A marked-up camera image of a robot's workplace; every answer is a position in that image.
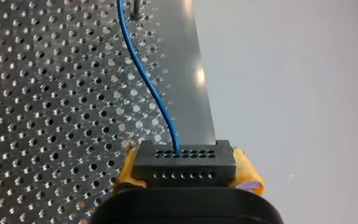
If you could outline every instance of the black plastic housing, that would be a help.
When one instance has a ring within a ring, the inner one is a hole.
[[[172,146],[143,141],[134,163],[133,176],[153,187],[224,187],[235,178],[236,164],[228,141],[216,145]]]
[[[263,198],[240,189],[128,189],[98,207],[91,224],[283,224]]]

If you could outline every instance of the metal plate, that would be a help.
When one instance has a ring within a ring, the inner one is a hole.
[[[191,1],[142,11],[129,29],[181,143],[214,143]],[[0,0],[0,223],[88,223],[144,139],[171,141],[114,2]]]

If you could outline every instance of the white wall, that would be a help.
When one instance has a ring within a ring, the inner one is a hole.
[[[358,0],[194,0],[218,139],[286,224],[358,223]]]

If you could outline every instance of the blue wire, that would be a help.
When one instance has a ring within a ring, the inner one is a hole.
[[[135,63],[136,68],[138,69],[139,74],[144,79],[144,82],[147,88],[152,93],[156,103],[158,105],[159,110],[161,111],[162,117],[164,117],[165,121],[167,122],[168,128],[170,129],[171,139],[173,144],[173,149],[175,153],[179,153],[179,139],[176,135],[175,126],[171,120],[171,116],[168,113],[167,107],[165,106],[164,102],[162,101],[161,97],[158,95],[155,87],[153,86],[152,82],[150,81],[149,77],[146,74],[144,67],[142,66],[141,62],[139,61],[138,57],[136,56],[135,49],[131,43],[131,38],[129,32],[127,30],[126,20],[124,18],[124,10],[123,10],[123,2],[122,0],[117,0],[117,13],[118,13],[118,21],[120,22],[121,32],[123,33],[124,41],[127,44],[127,48],[130,52],[130,56],[132,57],[133,62]]]

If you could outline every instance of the perforated metal sheet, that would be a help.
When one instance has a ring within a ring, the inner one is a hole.
[[[171,141],[116,1],[0,0],[0,223],[88,223],[129,140]],[[214,132],[191,1],[143,1],[133,42],[183,143]]]

